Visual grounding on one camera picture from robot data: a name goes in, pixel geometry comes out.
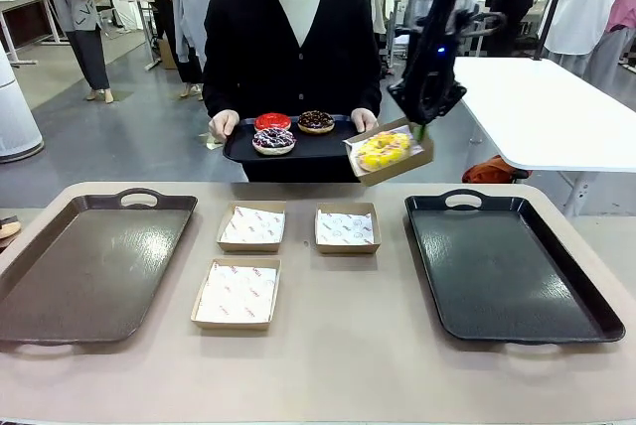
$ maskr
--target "donut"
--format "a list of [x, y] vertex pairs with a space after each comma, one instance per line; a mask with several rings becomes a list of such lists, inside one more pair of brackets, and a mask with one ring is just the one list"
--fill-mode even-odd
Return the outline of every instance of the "donut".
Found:
[[410, 138], [406, 134], [381, 132], [363, 144], [356, 161], [367, 172], [376, 172], [405, 159], [408, 154]]
[[326, 134], [334, 129], [336, 122], [326, 112], [310, 110], [298, 118], [298, 128], [307, 134]]
[[289, 130], [289, 127], [291, 127], [291, 119], [284, 114], [276, 114], [274, 112], [259, 115], [254, 122], [256, 130], [271, 128]]
[[251, 145], [262, 155], [284, 155], [294, 148], [296, 139], [287, 130], [271, 128], [256, 132]]

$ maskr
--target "cardboard box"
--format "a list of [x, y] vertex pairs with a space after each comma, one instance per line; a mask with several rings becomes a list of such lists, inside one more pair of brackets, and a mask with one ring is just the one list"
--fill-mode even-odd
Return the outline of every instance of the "cardboard box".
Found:
[[261, 210], [264, 212], [272, 213], [285, 213], [285, 202], [231, 202], [228, 205], [228, 209], [221, 218], [219, 224], [219, 232], [217, 233], [217, 244], [226, 253], [232, 252], [265, 252], [275, 253], [280, 248], [280, 243], [285, 234], [283, 228], [280, 241], [277, 243], [228, 243], [221, 241], [224, 231], [230, 224], [232, 216], [235, 214], [235, 207], [244, 207], [246, 209]]
[[[325, 244], [318, 238], [318, 212], [343, 214], [370, 214], [374, 231], [373, 244]], [[378, 215], [374, 204], [318, 204], [314, 220], [316, 249], [323, 254], [374, 254], [382, 243]]]
[[406, 157], [405, 159], [395, 164], [389, 165], [388, 167], [384, 167], [381, 170], [377, 170], [376, 172], [357, 172], [357, 170], [359, 170], [358, 163], [352, 156], [352, 148], [350, 144], [355, 144], [357, 142], [370, 139], [374, 135], [377, 135], [381, 132], [394, 130], [405, 125], [410, 125], [410, 123], [406, 118], [402, 118], [394, 122], [381, 125], [380, 127], [376, 127], [373, 130], [365, 132], [364, 134], [357, 135], [345, 141], [345, 145], [347, 146], [347, 155], [349, 156], [349, 162], [354, 169], [356, 177], [358, 177], [358, 180], [360, 180], [363, 185], [370, 187], [372, 185], [379, 184], [384, 180], [392, 179], [393, 177], [403, 174], [404, 172], [416, 169], [417, 167], [421, 167], [422, 165], [429, 164], [433, 161], [434, 145], [433, 141], [428, 136], [428, 132], [426, 132], [424, 138], [419, 143], [419, 146], [423, 149], [421, 152]]
[[159, 54], [161, 55], [161, 64], [164, 70], [175, 70], [177, 65], [172, 57], [168, 40], [159, 40], [157, 44], [159, 45]]
[[[208, 282], [208, 276], [213, 265], [217, 263], [220, 266], [234, 266], [236, 268], [271, 268], [276, 270], [276, 281], [274, 284], [273, 299], [271, 301], [271, 310], [269, 312], [269, 320], [264, 323], [212, 323], [207, 321], [197, 320], [197, 313], [199, 312], [199, 305], [201, 304], [201, 297], [203, 296], [206, 284]], [[190, 319], [193, 323], [202, 329], [242, 329], [242, 330], [257, 330], [264, 331], [269, 328], [271, 321], [274, 317], [274, 308], [276, 306], [276, 297], [278, 295], [278, 283], [280, 282], [280, 260], [279, 259], [266, 259], [266, 258], [221, 258], [213, 259], [206, 277], [199, 288], [197, 299], [195, 301], [194, 308], [192, 309], [192, 315]]]

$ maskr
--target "gloved hand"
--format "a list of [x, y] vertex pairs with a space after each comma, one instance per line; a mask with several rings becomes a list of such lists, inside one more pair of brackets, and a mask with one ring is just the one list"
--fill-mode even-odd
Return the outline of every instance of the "gloved hand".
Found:
[[235, 126], [239, 123], [239, 113], [235, 110], [222, 110], [215, 115], [210, 121], [210, 133], [219, 142], [228, 140], [228, 136], [235, 130]]
[[351, 113], [351, 120], [356, 125], [358, 132], [361, 134], [378, 127], [376, 114], [374, 114], [371, 110], [362, 107], [354, 109]]

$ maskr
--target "beige tabletop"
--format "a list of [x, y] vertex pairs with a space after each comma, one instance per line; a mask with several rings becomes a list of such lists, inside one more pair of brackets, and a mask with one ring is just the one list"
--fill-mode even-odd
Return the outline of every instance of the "beige tabletop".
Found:
[[[0, 348], [0, 415], [66, 422], [592, 422], [636, 417], [636, 303], [539, 191], [532, 201], [625, 323], [606, 346], [488, 346], [440, 328], [405, 223], [404, 198], [456, 186], [82, 184], [64, 191], [0, 255], [4, 270], [72, 197], [147, 187], [199, 204], [145, 323], [118, 346]], [[288, 200], [281, 283], [268, 333], [190, 322], [228, 201]], [[318, 201], [374, 202], [376, 256], [314, 249]]]

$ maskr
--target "brown tray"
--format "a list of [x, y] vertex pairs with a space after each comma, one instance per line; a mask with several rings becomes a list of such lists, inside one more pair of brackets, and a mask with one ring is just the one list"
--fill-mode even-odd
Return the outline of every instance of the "brown tray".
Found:
[[[156, 205], [125, 206], [144, 194]], [[0, 276], [0, 341], [113, 343], [141, 325], [195, 197], [73, 199]]]

